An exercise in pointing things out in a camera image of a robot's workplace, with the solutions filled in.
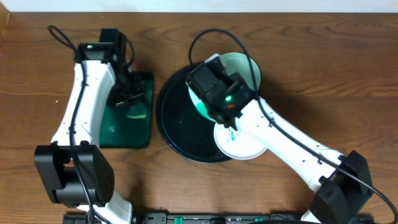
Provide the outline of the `white plate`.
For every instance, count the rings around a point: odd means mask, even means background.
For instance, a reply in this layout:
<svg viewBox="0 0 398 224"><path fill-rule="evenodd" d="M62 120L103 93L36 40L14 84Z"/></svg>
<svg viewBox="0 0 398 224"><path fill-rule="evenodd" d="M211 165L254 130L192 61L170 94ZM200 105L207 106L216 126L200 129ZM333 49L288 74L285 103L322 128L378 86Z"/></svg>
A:
<svg viewBox="0 0 398 224"><path fill-rule="evenodd" d="M213 136L219 150L233 159L249 160L267 151L267 147L254 137L222 124L215 124Z"/></svg>

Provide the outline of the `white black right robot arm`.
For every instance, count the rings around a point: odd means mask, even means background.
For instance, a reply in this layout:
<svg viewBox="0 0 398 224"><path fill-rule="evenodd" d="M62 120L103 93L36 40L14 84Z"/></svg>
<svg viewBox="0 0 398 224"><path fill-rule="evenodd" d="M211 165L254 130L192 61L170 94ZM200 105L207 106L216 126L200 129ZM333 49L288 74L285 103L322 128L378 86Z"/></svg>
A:
<svg viewBox="0 0 398 224"><path fill-rule="evenodd" d="M217 147L249 160L266 150L284 161L315 194L301 217L311 223L352 223L373 196L367 160L326 147L290 124L259 95L253 62L231 73L219 59L193 66L186 77L198 110L212 119Z"/></svg>

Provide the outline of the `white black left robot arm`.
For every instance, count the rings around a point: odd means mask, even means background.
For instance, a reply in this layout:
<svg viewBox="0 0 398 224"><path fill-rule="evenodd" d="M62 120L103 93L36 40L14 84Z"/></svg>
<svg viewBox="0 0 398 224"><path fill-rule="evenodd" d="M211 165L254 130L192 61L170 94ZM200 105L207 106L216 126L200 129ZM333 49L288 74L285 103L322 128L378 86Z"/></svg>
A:
<svg viewBox="0 0 398 224"><path fill-rule="evenodd" d="M84 211L84 223L132 223L133 205L115 189L102 148L148 145L153 77L133 72L130 41L105 40L75 49L74 82L62 122L34 163L48 198Z"/></svg>

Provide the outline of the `green sponge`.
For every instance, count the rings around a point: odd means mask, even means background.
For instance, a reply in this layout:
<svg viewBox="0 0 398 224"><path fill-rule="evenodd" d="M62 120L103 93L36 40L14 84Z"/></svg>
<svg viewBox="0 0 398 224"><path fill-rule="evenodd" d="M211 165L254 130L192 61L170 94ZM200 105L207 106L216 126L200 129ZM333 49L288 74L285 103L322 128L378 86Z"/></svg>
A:
<svg viewBox="0 0 398 224"><path fill-rule="evenodd" d="M126 116L131 119L144 119L147 117L147 108L142 103L133 105L128 109Z"/></svg>

